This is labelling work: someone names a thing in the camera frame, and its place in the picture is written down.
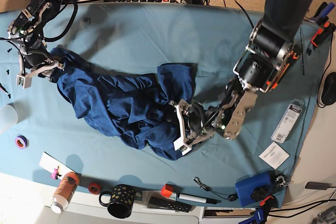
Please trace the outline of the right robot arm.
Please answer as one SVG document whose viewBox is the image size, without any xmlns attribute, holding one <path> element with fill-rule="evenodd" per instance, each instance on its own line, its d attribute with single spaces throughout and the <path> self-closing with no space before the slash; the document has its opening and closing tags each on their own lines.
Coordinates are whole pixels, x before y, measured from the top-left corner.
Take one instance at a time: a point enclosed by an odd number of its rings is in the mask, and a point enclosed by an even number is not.
<svg viewBox="0 0 336 224">
<path fill-rule="evenodd" d="M 72 2 L 73 12 L 65 30 L 58 36 L 46 38 L 44 26 L 60 14 L 64 1 Z M 55 68 L 64 69 L 58 59 L 46 50 L 47 42 L 60 40 L 69 31 L 78 11 L 76 0 L 31 0 L 7 29 L 8 37 L 3 38 L 18 50 L 19 74 L 16 84 L 24 89 L 31 86 L 33 76 L 50 74 Z"/>
</svg>

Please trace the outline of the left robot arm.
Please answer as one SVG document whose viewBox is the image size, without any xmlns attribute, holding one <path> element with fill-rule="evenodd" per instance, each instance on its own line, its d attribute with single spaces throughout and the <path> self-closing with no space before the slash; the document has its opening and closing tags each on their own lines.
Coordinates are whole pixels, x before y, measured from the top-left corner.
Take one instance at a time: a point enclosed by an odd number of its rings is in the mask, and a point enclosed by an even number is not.
<svg viewBox="0 0 336 224">
<path fill-rule="evenodd" d="M 264 15 L 253 24 L 244 54 L 236 62 L 235 77 L 227 84 L 222 102 L 208 110 L 198 103 L 174 103 L 180 136 L 174 148 L 189 152 L 214 136 L 234 139 L 259 92 L 275 88 L 293 57 L 294 37 L 313 0 L 266 0 Z"/>
</svg>

